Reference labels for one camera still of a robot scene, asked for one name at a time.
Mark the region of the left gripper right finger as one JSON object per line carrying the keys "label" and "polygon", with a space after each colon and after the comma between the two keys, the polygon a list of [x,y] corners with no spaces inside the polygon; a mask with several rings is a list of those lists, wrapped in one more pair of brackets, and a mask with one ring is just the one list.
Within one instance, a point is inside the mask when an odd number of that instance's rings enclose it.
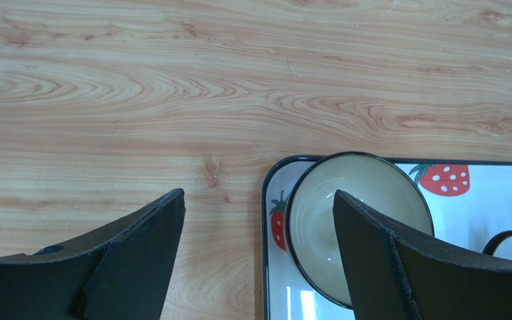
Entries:
{"label": "left gripper right finger", "polygon": [[512,319],[512,260],[439,240],[340,190],[333,216],[357,319]]}

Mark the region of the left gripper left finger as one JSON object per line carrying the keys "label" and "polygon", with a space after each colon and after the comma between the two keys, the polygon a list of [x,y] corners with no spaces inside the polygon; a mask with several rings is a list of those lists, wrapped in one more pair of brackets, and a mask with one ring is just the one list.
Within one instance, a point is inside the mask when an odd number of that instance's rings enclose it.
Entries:
{"label": "left gripper left finger", "polygon": [[158,319],[185,218],[174,189],[32,255],[0,257],[0,319]]}

